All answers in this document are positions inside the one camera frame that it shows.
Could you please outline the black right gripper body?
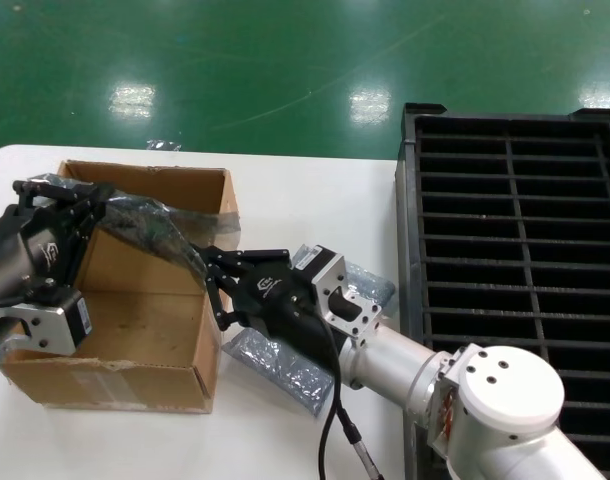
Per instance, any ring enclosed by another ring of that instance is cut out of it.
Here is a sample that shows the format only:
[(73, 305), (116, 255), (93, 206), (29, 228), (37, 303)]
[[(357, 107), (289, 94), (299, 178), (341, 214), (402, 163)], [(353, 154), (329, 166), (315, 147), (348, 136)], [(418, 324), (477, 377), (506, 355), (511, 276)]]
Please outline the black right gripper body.
[(339, 340), (316, 311), (311, 288), (284, 262), (261, 263), (232, 293), (239, 323), (292, 347), (310, 360), (338, 358)]

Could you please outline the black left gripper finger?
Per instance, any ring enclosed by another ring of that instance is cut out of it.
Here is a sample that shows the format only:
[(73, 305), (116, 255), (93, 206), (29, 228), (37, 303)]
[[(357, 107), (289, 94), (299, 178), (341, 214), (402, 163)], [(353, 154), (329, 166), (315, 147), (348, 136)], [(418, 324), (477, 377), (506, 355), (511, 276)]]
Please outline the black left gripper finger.
[(83, 200), (69, 210), (67, 222), (71, 240), (88, 239), (96, 224), (104, 217), (105, 201)]
[(76, 206), (85, 209), (106, 206), (106, 185), (102, 183), (67, 183), (57, 178), (56, 183), (45, 179), (16, 180), (13, 190), (19, 197), (21, 209), (34, 209), (52, 205)]

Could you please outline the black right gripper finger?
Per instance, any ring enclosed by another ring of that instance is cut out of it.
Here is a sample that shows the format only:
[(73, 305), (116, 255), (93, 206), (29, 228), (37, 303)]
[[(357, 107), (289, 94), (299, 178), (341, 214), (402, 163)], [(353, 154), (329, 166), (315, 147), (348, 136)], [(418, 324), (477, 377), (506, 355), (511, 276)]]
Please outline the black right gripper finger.
[(227, 331), (232, 325), (245, 326), (245, 315), (236, 308), (227, 311), (222, 296), (234, 301), (238, 284), (221, 269), (209, 269), (205, 279), (205, 288), (210, 301), (216, 324), (221, 332)]
[(289, 251), (284, 249), (226, 251), (215, 245), (199, 247), (192, 244), (192, 247), (212, 276), (243, 276), (265, 264), (291, 266)]

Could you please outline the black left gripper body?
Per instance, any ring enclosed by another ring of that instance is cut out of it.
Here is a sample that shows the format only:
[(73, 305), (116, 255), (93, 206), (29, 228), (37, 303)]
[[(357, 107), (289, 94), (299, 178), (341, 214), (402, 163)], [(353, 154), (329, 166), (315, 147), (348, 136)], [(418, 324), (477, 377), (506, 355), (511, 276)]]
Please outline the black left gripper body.
[(0, 303), (61, 303), (75, 294), (72, 284), (91, 235), (70, 239), (72, 207), (6, 208), (0, 217)]

